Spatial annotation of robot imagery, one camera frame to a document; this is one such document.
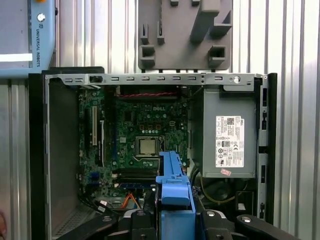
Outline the person's hand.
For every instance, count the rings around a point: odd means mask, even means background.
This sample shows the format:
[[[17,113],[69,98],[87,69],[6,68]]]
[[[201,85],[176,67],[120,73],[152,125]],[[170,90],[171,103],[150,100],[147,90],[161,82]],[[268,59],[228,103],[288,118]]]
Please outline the person's hand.
[[[0,240],[5,240],[7,237],[6,220],[2,212],[0,212]]]

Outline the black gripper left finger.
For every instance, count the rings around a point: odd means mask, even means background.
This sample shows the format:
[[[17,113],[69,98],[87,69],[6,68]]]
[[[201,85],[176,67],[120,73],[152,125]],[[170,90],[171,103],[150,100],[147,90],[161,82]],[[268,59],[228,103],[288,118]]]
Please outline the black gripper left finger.
[[[142,209],[97,214],[59,236],[58,240],[160,240],[159,191],[145,196]]]

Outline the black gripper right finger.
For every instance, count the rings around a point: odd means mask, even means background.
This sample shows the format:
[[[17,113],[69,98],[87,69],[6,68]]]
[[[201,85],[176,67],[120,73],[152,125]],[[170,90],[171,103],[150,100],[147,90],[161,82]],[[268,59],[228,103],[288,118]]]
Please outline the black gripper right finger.
[[[193,193],[195,204],[196,240],[297,240],[298,238],[259,219],[243,214],[230,221],[212,209],[205,209],[198,193]]]

